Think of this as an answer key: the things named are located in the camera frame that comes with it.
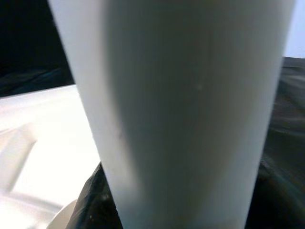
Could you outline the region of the white plastic table leg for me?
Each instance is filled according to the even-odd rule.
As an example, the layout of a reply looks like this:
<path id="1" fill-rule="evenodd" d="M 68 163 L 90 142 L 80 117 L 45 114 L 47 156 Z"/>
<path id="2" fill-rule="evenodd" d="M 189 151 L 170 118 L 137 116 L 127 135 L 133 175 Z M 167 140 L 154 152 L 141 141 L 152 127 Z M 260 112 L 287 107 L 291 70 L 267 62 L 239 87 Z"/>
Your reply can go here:
<path id="1" fill-rule="evenodd" d="M 124 229 L 244 229 L 295 0 L 48 0 Z"/>

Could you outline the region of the black plastic table cover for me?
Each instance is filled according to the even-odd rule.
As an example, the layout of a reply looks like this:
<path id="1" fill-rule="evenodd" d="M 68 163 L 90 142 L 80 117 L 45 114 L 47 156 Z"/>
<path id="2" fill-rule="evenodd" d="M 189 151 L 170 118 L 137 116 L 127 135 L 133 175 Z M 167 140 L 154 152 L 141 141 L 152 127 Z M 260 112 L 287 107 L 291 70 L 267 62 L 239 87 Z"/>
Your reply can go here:
<path id="1" fill-rule="evenodd" d="M 33 138 L 92 137 L 75 85 L 0 98 L 0 133 L 20 127 Z M 305 58 L 283 63 L 263 164 L 305 182 Z"/>

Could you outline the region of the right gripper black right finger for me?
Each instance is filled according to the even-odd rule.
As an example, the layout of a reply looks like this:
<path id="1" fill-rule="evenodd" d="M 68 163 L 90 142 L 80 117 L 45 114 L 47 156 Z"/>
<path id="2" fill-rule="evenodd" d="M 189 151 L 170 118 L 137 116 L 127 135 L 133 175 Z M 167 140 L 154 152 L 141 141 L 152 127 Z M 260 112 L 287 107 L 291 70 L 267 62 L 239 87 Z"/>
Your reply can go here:
<path id="1" fill-rule="evenodd" d="M 262 160 L 244 229 L 305 229 L 305 185 Z"/>

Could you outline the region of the white plastic table top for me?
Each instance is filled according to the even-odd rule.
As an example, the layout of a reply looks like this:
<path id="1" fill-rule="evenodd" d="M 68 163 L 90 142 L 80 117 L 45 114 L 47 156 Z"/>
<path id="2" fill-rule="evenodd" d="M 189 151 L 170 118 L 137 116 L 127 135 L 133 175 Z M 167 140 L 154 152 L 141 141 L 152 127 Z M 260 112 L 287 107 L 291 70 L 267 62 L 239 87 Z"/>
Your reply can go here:
<path id="1" fill-rule="evenodd" d="M 99 161 L 75 85 L 0 98 L 0 229 L 46 229 Z"/>

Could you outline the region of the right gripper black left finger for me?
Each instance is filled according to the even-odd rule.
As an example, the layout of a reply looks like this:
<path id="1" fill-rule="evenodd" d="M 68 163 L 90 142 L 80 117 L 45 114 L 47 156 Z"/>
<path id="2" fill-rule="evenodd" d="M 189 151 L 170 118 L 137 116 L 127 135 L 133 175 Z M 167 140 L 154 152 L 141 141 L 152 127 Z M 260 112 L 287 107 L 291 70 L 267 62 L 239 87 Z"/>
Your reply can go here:
<path id="1" fill-rule="evenodd" d="M 85 182 L 68 229 L 123 229 L 101 163 Z"/>

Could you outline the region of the black door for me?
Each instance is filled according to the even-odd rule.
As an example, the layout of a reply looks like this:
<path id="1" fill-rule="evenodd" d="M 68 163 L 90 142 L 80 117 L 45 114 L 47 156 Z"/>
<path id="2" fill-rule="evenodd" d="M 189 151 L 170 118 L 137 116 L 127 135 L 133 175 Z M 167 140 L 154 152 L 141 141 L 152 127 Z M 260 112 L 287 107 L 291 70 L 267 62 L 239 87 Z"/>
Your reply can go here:
<path id="1" fill-rule="evenodd" d="M 0 66 L 66 65 L 47 0 L 0 0 Z"/>

